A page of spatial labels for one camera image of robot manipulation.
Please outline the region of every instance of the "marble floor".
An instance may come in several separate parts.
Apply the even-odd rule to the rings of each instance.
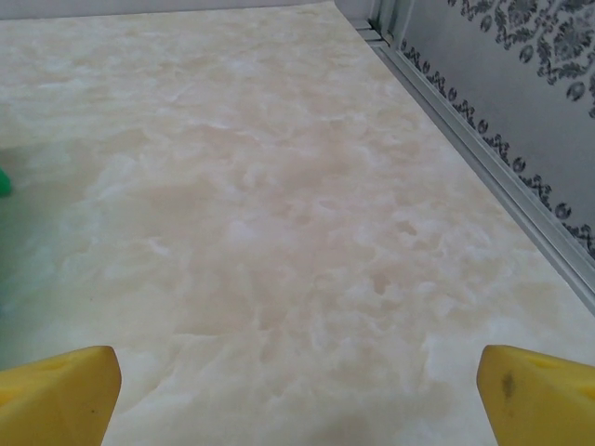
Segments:
[[[486,344],[595,363],[595,318],[332,3],[0,40],[0,366],[114,346],[105,445],[495,445]]]

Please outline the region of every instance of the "cream marble surface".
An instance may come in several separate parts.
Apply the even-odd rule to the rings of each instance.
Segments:
[[[595,319],[333,4],[0,23],[1,365],[113,345],[106,445],[494,445]]]

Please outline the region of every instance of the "patterned wall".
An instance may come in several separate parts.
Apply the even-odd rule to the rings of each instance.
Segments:
[[[401,50],[595,258],[595,0],[416,0]]]

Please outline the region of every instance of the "yellow plastic piece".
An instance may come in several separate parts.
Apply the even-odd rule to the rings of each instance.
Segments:
[[[110,347],[83,348],[0,372],[0,444],[99,446],[121,382]]]
[[[595,368],[488,346],[477,387],[499,446],[595,444]]]

